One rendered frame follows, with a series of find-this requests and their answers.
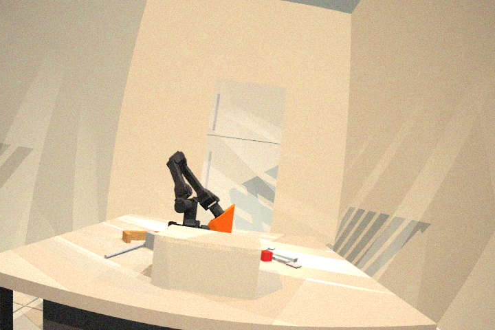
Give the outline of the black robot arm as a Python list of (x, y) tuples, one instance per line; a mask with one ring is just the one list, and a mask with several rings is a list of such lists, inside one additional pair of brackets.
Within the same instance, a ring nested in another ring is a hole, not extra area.
[[(192, 173), (192, 171), (189, 169), (189, 167), (187, 166), (185, 155), (182, 151), (176, 151), (171, 157), (169, 157), (169, 161), (166, 163), (166, 165), (167, 167), (169, 167), (175, 184), (174, 209), (177, 213), (197, 213), (198, 202), (205, 211), (207, 211), (208, 209), (211, 211), (211, 213), (215, 217), (214, 219), (221, 216), (221, 214), (225, 212), (225, 210), (223, 210), (217, 203), (220, 201), (219, 198), (216, 195), (212, 194), (208, 189), (205, 189)], [(192, 198), (188, 199), (192, 195), (193, 190), (185, 182), (183, 176), (197, 193), (196, 197), (193, 196)], [(216, 202), (214, 203), (214, 201)], [(211, 206), (209, 207), (209, 205)], [(188, 217), (185, 217), (183, 226), (200, 229), (200, 223), (201, 221), (196, 220), (196, 217), (192, 219), (188, 219)]]

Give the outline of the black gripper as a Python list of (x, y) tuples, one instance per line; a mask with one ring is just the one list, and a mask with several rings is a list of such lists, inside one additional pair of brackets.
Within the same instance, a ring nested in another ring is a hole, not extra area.
[[(185, 212), (184, 213), (184, 219), (185, 217), (188, 217), (188, 219), (192, 219), (192, 218), (197, 218), (197, 213), (193, 213), (193, 212)], [(168, 226), (171, 226), (171, 225), (176, 225), (176, 226), (183, 226), (183, 224), (177, 224), (176, 221), (169, 221), (168, 222)], [(210, 230), (210, 228), (208, 227), (208, 225), (201, 225), (200, 229), (202, 230)]]

